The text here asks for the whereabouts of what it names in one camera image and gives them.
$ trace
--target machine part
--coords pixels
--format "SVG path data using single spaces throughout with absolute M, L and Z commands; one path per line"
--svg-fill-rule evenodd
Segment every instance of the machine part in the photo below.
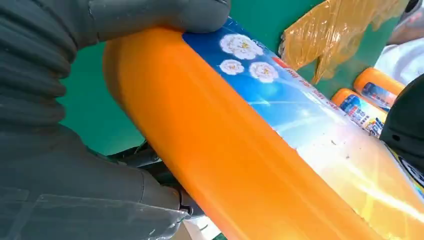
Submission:
M 155 25 L 214 31 L 229 11 L 230 1 L 222 0 L 1 1 L 0 187 L 27 191 L 27 204 L 53 195 L 159 207 L 150 217 L 171 229 L 163 237 L 172 235 L 178 222 L 159 216 L 162 208 L 179 209 L 178 192 L 144 170 L 91 154 L 76 133 L 58 124 L 65 110 L 55 98 L 66 92 L 59 79 L 69 75 L 83 47 Z M 0 224 L 0 232 L 16 239 L 31 218 L 29 209 L 11 228 Z
M 122 152 L 108 156 L 109 159 L 119 161 L 129 167 L 141 168 L 146 165 L 162 161 L 155 150 L 145 141 L 140 146 L 132 147 Z
M 424 37 L 424 1 L 409 0 L 387 44 L 403 44 Z
M 397 97 L 387 115 L 380 139 L 408 163 L 424 172 L 424 74 Z

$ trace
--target crumpled plastic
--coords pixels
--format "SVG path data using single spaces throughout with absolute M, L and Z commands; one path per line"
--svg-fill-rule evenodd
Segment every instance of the crumpled plastic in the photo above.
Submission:
M 317 5 L 281 36 L 278 52 L 294 70 L 317 60 L 311 81 L 332 78 L 336 67 L 358 50 L 369 24 L 377 30 L 388 19 L 402 14 L 408 0 L 326 0 Z

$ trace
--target blue label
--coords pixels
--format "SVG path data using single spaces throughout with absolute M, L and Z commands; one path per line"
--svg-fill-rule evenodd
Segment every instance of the blue label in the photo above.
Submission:
M 375 103 L 381 109 L 389 112 L 390 108 L 396 100 L 396 95 L 386 89 L 368 82 L 362 89 L 362 96 Z
M 280 135 L 296 147 L 314 124 L 343 112 L 231 18 L 218 31 L 183 40 Z
M 370 134 L 379 137 L 382 133 L 386 116 L 376 107 L 359 98 L 349 95 L 340 105 L 340 108 L 351 117 L 360 127 Z

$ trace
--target bottle body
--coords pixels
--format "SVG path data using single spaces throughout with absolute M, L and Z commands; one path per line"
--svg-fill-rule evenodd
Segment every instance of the bottle body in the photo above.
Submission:
M 372 67 L 358 76 L 353 87 L 362 97 L 387 113 L 405 88 L 402 83 Z
M 340 89 L 332 101 L 358 126 L 373 136 L 380 136 L 387 117 L 385 112 L 347 88 Z

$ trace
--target work glove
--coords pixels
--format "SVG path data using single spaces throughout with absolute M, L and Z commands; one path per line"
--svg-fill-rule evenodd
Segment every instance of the work glove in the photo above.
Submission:
M 60 125 L 65 109 L 56 98 L 66 93 L 60 79 L 70 74 L 84 47 L 154 26 L 211 32 L 229 12 L 230 0 L 1 0 L 0 200 L 8 196 L 8 201 L 40 203 L 46 196 L 67 196 L 66 203 L 83 198 L 160 207 L 150 208 L 141 232 L 152 238 L 171 236 L 178 225 L 163 209 L 179 209 L 178 192 L 160 186 L 148 172 L 91 154 L 75 132 Z M 2 222 L 0 233 L 25 239 L 20 232 L 33 206 L 24 205 L 28 209 L 15 222 Z M 46 229 L 60 233 L 55 226 Z M 32 239 L 54 235 L 45 235 L 43 225 L 36 229 L 39 235 L 32 233 Z M 60 238 L 85 239 L 91 233 L 73 231 Z M 108 237 L 129 239 L 107 234 L 102 239 Z

